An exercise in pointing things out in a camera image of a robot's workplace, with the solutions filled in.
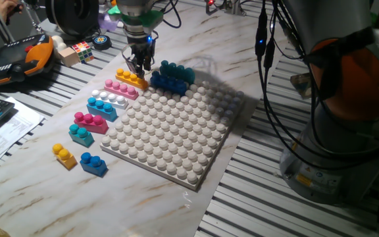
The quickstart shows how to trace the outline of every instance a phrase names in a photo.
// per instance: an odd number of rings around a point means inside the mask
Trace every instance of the white baseplate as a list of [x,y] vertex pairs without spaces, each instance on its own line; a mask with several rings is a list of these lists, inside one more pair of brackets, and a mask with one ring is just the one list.
[[110,128],[100,147],[191,190],[198,189],[243,102],[243,92],[208,82],[180,97],[150,87]]

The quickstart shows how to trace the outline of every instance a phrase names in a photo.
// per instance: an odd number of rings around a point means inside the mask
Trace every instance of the black cable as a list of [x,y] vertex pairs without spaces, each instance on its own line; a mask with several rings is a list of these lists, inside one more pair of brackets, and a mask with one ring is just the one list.
[[174,8],[173,7],[171,7],[169,10],[167,10],[167,11],[165,11],[163,14],[166,14],[166,13],[169,13],[171,10],[173,10]]
[[[274,12],[275,12],[275,11],[277,12],[277,18],[278,18],[278,20],[279,20],[280,25],[282,25],[282,24],[286,25],[286,28],[289,29],[289,31],[292,33],[293,30],[288,26],[288,23],[287,23],[286,20],[283,18],[283,16],[280,14],[280,11],[279,11],[278,8],[277,8],[276,10],[273,10],[272,16],[274,15]],[[270,24],[269,24],[270,33],[271,33],[271,29],[272,29],[271,24],[272,24],[272,21],[270,21]],[[279,50],[279,51],[281,52],[281,54],[282,54],[283,56],[285,56],[286,58],[291,59],[291,60],[298,60],[298,59],[302,59],[302,58],[304,57],[304,55],[301,55],[301,56],[299,56],[299,57],[290,57],[290,56],[287,56],[287,55],[286,55],[285,53],[283,53],[283,51],[280,49],[279,45],[277,44],[276,39],[273,38],[273,40],[274,40],[274,44],[276,45],[276,47],[278,48],[278,50]]]
[[255,2],[255,1],[253,1],[253,0],[246,0],[246,1],[241,2],[240,5],[242,5],[242,4],[244,4],[244,3],[248,3],[248,2],[250,2],[250,1],[251,1],[251,2]]
[[172,0],[169,0],[169,3],[172,5],[172,8],[174,9],[174,12],[176,14],[176,17],[178,18],[178,25],[177,26],[174,26],[172,25],[171,23],[167,22],[165,19],[163,19],[163,22],[166,23],[168,26],[172,27],[172,28],[175,28],[175,29],[178,29],[181,27],[182,25],[182,21],[181,21],[181,17],[179,16],[179,13],[178,11],[176,10],[176,6],[175,4],[172,2]]
[[[272,47],[270,46],[272,44],[269,44],[267,45],[269,49],[272,49]],[[325,169],[325,170],[329,170],[329,171],[333,171],[333,170],[342,170],[342,169],[348,169],[348,168],[351,168],[351,167],[355,167],[357,165],[360,165],[362,163],[355,163],[355,164],[352,164],[352,165],[348,165],[348,166],[344,166],[344,167],[320,167],[318,165],[314,165],[308,161],[306,161],[305,159],[303,159],[302,157],[300,157],[287,143],[286,141],[283,139],[283,137],[280,135],[279,131],[277,130],[276,126],[274,125],[274,122],[272,121],[271,117],[270,117],[270,112],[273,114],[274,118],[276,119],[276,121],[279,123],[280,127],[282,129],[286,128],[284,127],[281,122],[278,120],[277,116],[274,114],[274,111],[272,110],[272,107],[271,107],[271,104],[270,104],[270,101],[268,100],[268,97],[267,97],[267,91],[266,91],[266,85],[267,85],[267,77],[268,77],[268,71],[271,67],[271,64],[272,64],[272,56],[269,56],[268,58],[266,58],[265,60],[265,68],[266,68],[266,71],[265,71],[265,78],[263,78],[263,71],[262,71],[262,67],[261,67],[261,57],[262,55],[257,55],[257,62],[258,62],[258,67],[259,67],[259,75],[260,75],[260,81],[261,81],[261,87],[263,89],[263,100],[264,100],[264,105],[265,105],[265,111],[266,111],[266,115],[267,115],[267,118],[268,120],[270,121],[270,124],[271,126],[273,127],[273,130],[275,131],[276,135],[279,137],[279,139],[282,141],[282,143],[286,146],[286,148],[288,150],[290,150],[300,161],[304,162],[305,164],[307,165],[310,165],[312,167],[315,167],[315,168],[318,168],[318,169]]]
[[320,144],[322,147],[324,147],[322,145],[322,142],[321,142],[318,134],[316,133],[316,128],[315,128],[315,107],[316,107],[315,102],[317,99],[319,99],[319,98],[316,98],[316,96],[315,96],[315,85],[311,83],[311,126],[313,127],[313,135],[314,135],[316,142],[318,144]]
[[[274,29],[272,30],[272,37],[271,39],[274,38]],[[270,68],[271,67],[271,64],[272,64],[272,59],[273,59],[273,54],[274,54],[274,42],[273,43],[270,43],[267,45],[267,54],[266,54],[266,58],[265,58],[265,67],[266,68]],[[346,159],[350,159],[350,161],[352,160],[352,155],[355,155],[355,158],[356,159],[360,159],[362,162],[359,162],[355,165],[352,165],[350,167],[354,167],[356,165],[360,165],[361,163],[364,163],[366,162],[368,159],[373,159],[374,157],[372,156],[371,152],[377,152],[379,151],[379,147],[376,148],[376,149],[371,149],[369,151],[365,151],[365,152],[352,152],[352,153],[335,153],[335,152],[332,152],[332,151],[328,151],[326,149],[324,149],[323,147],[321,147],[321,149],[327,153],[329,153],[330,155],[333,155],[333,157],[329,157],[329,156],[326,156],[326,155],[323,155],[321,153],[318,153],[312,149],[310,149],[309,147],[307,147],[306,145],[304,145],[303,143],[301,143],[297,138],[295,138],[289,131],[288,129],[280,122],[280,119],[276,116],[276,114],[274,113],[274,111],[272,110],[272,107],[270,106],[270,103],[268,102],[268,99],[267,99],[267,96],[266,96],[266,81],[267,81],[267,77],[263,80],[264,83],[262,83],[262,87],[264,89],[264,100],[265,100],[265,107],[268,107],[266,108],[266,112],[268,113],[268,110],[270,109],[270,112],[271,114],[273,115],[274,119],[276,120],[276,122],[279,124],[279,126],[282,128],[282,130],[294,141],[296,142],[297,144],[299,144],[302,148],[306,149],[307,151],[315,154],[315,155],[318,155],[319,157],[322,157],[322,158],[326,158],[326,159],[338,159],[340,161],[346,161]]]
[[171,10],[173,10],[173,7],[169,8],[169,10],[166,10],[170,5],[170,2],[168,2],[168,4],[166,4],[166,6],[164,6],[160,11],[163,13],[163,14],[166,14],[166,13],[169,13]]

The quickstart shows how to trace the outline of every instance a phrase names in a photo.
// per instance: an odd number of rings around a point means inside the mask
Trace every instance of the yellow duplo brick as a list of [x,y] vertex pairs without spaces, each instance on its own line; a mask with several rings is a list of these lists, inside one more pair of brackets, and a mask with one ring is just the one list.
[[121,82],[125,82],[133,87],[137,87],[142,90],[145,90],[149,86],[146,80],[143,78],[138,78],[137,75],[131,74],[129,71],[124,71],[122,68],[116,70],[115,77]]

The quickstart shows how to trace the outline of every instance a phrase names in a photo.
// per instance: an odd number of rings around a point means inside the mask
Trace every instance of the person's hand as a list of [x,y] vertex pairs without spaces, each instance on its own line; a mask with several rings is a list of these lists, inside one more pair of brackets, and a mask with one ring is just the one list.
[[4,21],[7,21],[9,13],[17,6],[17,0],[0,0],[0,14]]

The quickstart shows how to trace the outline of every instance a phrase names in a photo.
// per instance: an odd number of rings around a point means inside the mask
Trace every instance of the wire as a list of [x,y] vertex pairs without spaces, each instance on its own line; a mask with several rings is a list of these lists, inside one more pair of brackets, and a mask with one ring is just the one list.
[[242,4],[245,4],[245,3],[248,3],[248,2],[255,2],[255,1],[253,1],[253,0],[246,0],[246,1],[243,1],[243,2],[241,2],[240,3],[240,5],[242,5]]
[[165,11],[163,14],[169,13],[171,10],[173,10],[173,7],[171,7],[169,10]]
[[176,10],[176,6],[175,6],[175,4],[172,2],[172,0],[169,0],[169,3],[172,5],[172,8],[174,9],[174,12],[175,12],[175,14],[176,14],[176,17],[178,18],[178,22],[179,22],[179,23],[178,23],[177,26],[174,26],[174,25],[172,25],[171,23],[167,22],[165,19],[163,19],[163,22],[166,23],[168,26],[170,26],[170,27],[172,27],[172,28],[178,29],[178,28],[180,28],[181,25],[182,25],[181,17],[179,16],[178,11]]
[[[273,16],[273,23],[276,22],[276,17],[277,17],[277,13]],[[272,35],[270,37],[270,40],[271,39],[274,39],[274,29],[272,29]],[[319,168],[319,169],[327,169],[327,170],[340,170],[340,169],[348,169],[348,168],[351,168],[351,167],[355,167],[357,165],[361,165],[371,159],[374,159],[375,157],[378,157],[377,155],[375,156],[372,156],[371,153],[372,152],[376,152],[376,151],[379,151],[379,147],[378,148],[375,148],[375,149],[371,149],[369,151],[366,151],[366,152],[353,152],[353,153],[334,153],[334,152],[331,152],[331,151],[328,151],[326,149],[324,149],[323,147],[320,147],[323,151],[329,153],[330,155],[333,155],[333,157],[329,157],[329,156],[324,156],[323,154],[321,153],[318,153],[314,150],[311,150],[309,147],[305,146],[304,144],[302,144],[298,139],[294,138],[290,132],[287,130],[287,128],[280,122],[279,118],[276,116],[276,114],[274,113],[274,111],[272,110],[272,107],[270,105],[270,102],[268,101],[268,98],[267,98],[267,94],[266,94],[266,85],[267,85],[267,77],[268,77],[268,70],[269,68],[271,67],[271,64],[272,64],[272,58],[273,58],[273,54],[274,54],[274,42],[272,42],[272,47],[270,47],[270,52],[268,52],[269,50],[269,46],[270,46],[270,42],[269,44],[267,45],[267,53],[271,53],[271,55],[267,55],[266,54],[266,57],[265,57],[265,67],[266,67],[266,72],[265,72],[265,78],[263,78],[263,73],[262,73],[262,68],[261,68],[261,56],[258,56],[257,57],[257,60],[258,60],[258,64],[259,64],[259,73],[260,73],[260,80],[261,80],[261,86],[263,88],[263,97],[264,97],[264,101],[265,101],[265,111],[266,111],[266,114],[267,114],[267,117],[275,131],[275,133],[278,135],[278,137],[281,139],[281,141],[284,143],[284,145],[299,159],[301,160],[302,162],[308,164],[308,165],[311,165],[311,166],[314,166],[316,168]],[[284,141],[283,137],[281,137],[279,131],[277,130],[277,128],[275,127],[272,119],[271,119],[271,116],[270,116],[270,113],[272,114],[272,116],[274,117],[274,119],[276,120],[276,122],[279,124],[279,126],[282,128],[282,130],[294,141],[296,142],[298,145],[300,145],[301,147],[303,147],[304,149],[306,149],[307,151],[315,154],[315,155],[318,155],[319,157],[323,157],[323,158],[327,158],[327,159],[334,159],[334,160],[340,160],[340,161],[345,161],[346,162],[346,159],[345,158],[351,158],[351,157],[346,157],[346,156],[350,156],[350,155],[356,155],[355,158],[357,159],[360,159],[360,161],[358,161],[357,163],[354,163],[352,165],[348,165],[348,166],[343,166],[343,167],[318,167],[314,164],[311,164],[309,163],[308,161],[304,160],[303,158],[301,158],[298,154],[296,154],[296,152],[286,143],[286,141]]]
[[166,13],[169,13],[171,10],[173,10],[173,7],[169,8],[169,10],[166,11],[166,9],[168,8],[168,6],[170,5],[170,1],[168,2],[168,4],[166,4],[166,6],[164,6],[160,11],[163,13],[163,14],[166,14]]

